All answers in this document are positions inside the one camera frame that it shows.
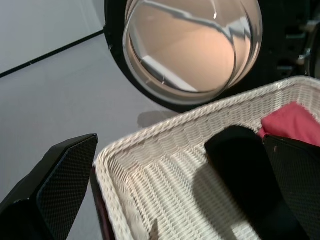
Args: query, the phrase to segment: white floor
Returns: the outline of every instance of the white floor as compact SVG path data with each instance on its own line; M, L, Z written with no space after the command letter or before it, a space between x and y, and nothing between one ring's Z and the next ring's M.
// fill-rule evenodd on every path
M131 85L103 35L1 78L0 202L52 145L97 133L98 154L173 115ZM90 185L68 239L102 239Z

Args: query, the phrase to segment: red towel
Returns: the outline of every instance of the red towel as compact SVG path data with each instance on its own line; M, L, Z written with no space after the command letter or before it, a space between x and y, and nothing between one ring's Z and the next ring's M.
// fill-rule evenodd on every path
M258 135L276 135L320 147L320 124L302 106L292 102L261 120Z

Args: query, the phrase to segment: black mesh panel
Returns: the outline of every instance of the black mesh panel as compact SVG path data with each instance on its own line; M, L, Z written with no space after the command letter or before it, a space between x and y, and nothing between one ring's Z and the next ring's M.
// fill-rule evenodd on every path
M271 136L264 145L286 203L310 239L320 239L320 148Z
M97 138L70 148L37 195L37 205L56 240L65 240L87 191Z

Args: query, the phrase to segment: round glass door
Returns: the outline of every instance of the round glass door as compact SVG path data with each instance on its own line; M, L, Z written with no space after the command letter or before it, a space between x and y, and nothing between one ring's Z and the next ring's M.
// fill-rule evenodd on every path
M129 0L123 52L150 94L198 105L246 76L262 29L257 0Z

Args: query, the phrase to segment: white wicker basket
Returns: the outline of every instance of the white wicker basket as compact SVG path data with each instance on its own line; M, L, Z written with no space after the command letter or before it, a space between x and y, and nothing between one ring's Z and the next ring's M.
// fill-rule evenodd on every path
M320 117L320 82L293 77L126 137L98 156L97 179L118 240L259 239L212 168L204 143L230 125L257 131L290 102Z

